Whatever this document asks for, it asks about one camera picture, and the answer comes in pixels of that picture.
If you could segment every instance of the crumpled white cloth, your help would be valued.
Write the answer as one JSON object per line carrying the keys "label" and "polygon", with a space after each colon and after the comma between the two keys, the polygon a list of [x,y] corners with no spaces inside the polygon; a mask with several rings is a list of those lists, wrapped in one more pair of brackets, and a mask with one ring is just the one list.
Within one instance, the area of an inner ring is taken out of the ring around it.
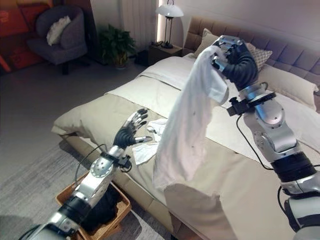
{"label": "crumpled white cloth", "polygon": [[153,133],[155,143],[145,143],[137,147],[132,148],[135,164],[146,163],[151,159],[157,152],[159,142],[161,140],[162,133],[165,130],[168,119],[159,118],[154,121],[150,121],[146,126],[148,131]]}
{"label": "crumpled white cloth", "polygon": [[228,86],[211,65],[217,46],[206,48],[195,61],[175,101],[156,153],[152,184],[159,189],[190,181],[205,159],[204,142],[213,107],[228,97]]}

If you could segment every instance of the bed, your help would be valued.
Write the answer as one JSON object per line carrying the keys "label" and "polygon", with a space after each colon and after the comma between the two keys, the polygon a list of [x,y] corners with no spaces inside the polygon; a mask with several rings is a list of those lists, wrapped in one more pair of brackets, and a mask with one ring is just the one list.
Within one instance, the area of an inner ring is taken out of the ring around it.
{"label": "bed", "polygon": [[[271,81],[269,85],[278,92],[277,100],[284,106],[288,125],[302,149],[312,163],[319,164],[320,115],[316,111],[320,110],[320,53],[201,17],[190,21],[184,57],[164,59],[129,83],[70,110],[54,122],[52,131],[85,155],[96,144],[110,147],[123,122],[141,107],[149,109],[149,121],[168,118],[194,64],[192,53],[202,43],[204,28],[216,36],[238,36],[259,49],[273,51],[259,80],[270,81],[289,73],[285,84]],[[273,171],[264,170],[241,142],[234,128],[236,119],[227,116],[226,107],[228,103],[212,110],[205,139],[206,159],[193,180],[181,180],[164,191],[155,189],[152,157],[139,166],[133,160],[132,170],[117,172],[114,182],[178,239],[291,240],[294,232],[277,202],[279,180]],[[250,137],[244,123],[240,127]],[[137,135],[149,133],[141,128]],[[132,147],[126,152],[132,156]]]}

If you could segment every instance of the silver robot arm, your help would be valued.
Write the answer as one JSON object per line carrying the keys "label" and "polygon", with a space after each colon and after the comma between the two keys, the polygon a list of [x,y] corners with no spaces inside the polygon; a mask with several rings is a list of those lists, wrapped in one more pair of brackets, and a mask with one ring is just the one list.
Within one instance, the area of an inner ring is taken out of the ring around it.
{"label": "silver robot arm", "polygon": [[240,93],[230,100],[230,116],[243,115],[254,143],[271,163],[280,179],[285,215],[297,232],[294,240],[320,240],[320,172],[302,152],[285,121],[285,111],[266,93],[267,84],[256,83],[258,69],[245,42],[238,37],[220,36],[214,45],[225,50],[227,62],[213,56],[212,65],[235,83]]}
{"label": "silver robot arm", "polygon": [[147,110],[134,112],[116,134],[108,153],[102,152],[95,160],[88,175],[75,188],[71,197],[56,211],[47,223],[38,227],[28,240],[59,240],[72,236],[91,209],[103,197],[117,167],[131,169],[130,157],[125,154],[128,146],[152,140],[150,136],[134,137],[147,122]]}

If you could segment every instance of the red artwork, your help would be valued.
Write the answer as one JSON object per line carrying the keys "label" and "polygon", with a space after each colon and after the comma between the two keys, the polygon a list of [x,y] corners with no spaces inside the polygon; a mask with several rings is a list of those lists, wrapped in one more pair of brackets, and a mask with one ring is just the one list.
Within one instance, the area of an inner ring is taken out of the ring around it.
{"label": "red artwork", "polygon": [[0,10],[0,38],[29,32],[20,9]]}
{"label": "red artwork", "polygon": [[43,61],[30,51],[26,42],[37,35],[36,19],[49,8],[45,3],[33,3],[0,10],[0,65],[6,72]]}

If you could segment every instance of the robot finger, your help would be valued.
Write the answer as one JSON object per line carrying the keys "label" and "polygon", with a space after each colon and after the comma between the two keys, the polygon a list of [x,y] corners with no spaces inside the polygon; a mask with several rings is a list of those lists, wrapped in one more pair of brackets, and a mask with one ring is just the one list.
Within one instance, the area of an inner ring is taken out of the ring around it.
{"label": "robot finger", "polygon": [[136,143],[136,144],[139,144],[139,143],[147,143],[147,142],[150,142],[150,141],[152,141],[153,139],[152,139],[152,137],[150,137],[150,136],[137,136],[137,137],[134,138],[134,140],[135,140],[135,143]]}

